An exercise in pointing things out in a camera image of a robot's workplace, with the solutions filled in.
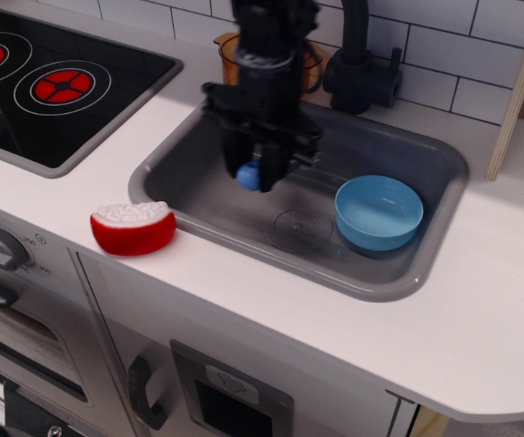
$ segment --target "blue ball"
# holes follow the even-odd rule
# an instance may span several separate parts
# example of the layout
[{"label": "blue ball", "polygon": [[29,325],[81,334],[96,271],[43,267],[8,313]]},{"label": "blue ball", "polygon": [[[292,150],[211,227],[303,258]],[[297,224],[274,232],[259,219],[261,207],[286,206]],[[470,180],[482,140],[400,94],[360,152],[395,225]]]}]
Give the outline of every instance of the blue ball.
[{"label": "blue ball", "polygon": [[250,161],[237,170],[237,182],[245,189],[258,191],[260,189],[260,163]]}]

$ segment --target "control knob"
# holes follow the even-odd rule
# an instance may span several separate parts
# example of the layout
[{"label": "control knob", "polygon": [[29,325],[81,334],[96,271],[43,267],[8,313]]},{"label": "control knob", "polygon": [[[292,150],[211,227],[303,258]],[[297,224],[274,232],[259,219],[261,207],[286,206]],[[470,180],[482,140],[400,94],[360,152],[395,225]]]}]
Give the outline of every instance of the control knob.
[{"label": "control knob", "polygon": [[29,260],[29,254],[22,243],[9,232],[0,229],[0,269],[13,271]]}]

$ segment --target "orange cup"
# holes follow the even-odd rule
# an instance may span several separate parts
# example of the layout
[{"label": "orange cup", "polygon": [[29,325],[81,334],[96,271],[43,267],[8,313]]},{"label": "orange cup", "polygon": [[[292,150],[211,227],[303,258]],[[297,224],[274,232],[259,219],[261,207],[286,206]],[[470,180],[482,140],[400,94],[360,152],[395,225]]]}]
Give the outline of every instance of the orange cup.
[{"label": "orange cup", "polygon": [[[240,67],[236,62],[234,53],[236,51],[236,46],[239,42],[239,38],[239,34],[228,32],[214,39],[214,43],[216,43],[219,46],[218,51],[219,55],[222,58],[222,73],[225,85],[235,86],[238,83]],[[309,85],[311,77],[313,77],[315,80],[318,80],[318,78],[320,77],[320,74],[315,74],[315,72],[312,70],[320,69],[321,62],[322,58],[320,56],[318,56],[318,59],[316,59],[310,52],[306,53],[302,76],[302,84],[300,86],[302,92],[305,92],[311,88],[311,86]]]}]

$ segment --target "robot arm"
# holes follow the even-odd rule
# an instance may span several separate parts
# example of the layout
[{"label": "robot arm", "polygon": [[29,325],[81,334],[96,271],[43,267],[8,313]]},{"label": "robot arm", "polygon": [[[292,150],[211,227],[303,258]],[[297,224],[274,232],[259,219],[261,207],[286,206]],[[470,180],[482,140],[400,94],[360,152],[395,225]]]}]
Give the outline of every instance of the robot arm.
[{"label": "robot arm", "polygon": [[222,129],[228,172],[235,177],[256,156],[267,192],[292,161],[311,165],[318,152],[320,128],[298,107],[305,37],[317,27],[318,8],[313,0],[232,0],[232,11],[238,85],[204,84],[204,110]]}]

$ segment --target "blue bowl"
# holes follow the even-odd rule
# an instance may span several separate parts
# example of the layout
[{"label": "blue bowl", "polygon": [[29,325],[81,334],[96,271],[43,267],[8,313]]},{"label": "blue bowl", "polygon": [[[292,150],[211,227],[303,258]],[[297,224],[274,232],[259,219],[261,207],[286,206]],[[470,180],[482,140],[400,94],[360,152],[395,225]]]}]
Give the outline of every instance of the blue bowl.
[{"label": "blue bowl", "polygon": [[416,192],[385,176],[362,176],[344,184],[335,197],[337,226],[355,246],[376,251],[408,243],[424,215]]}]

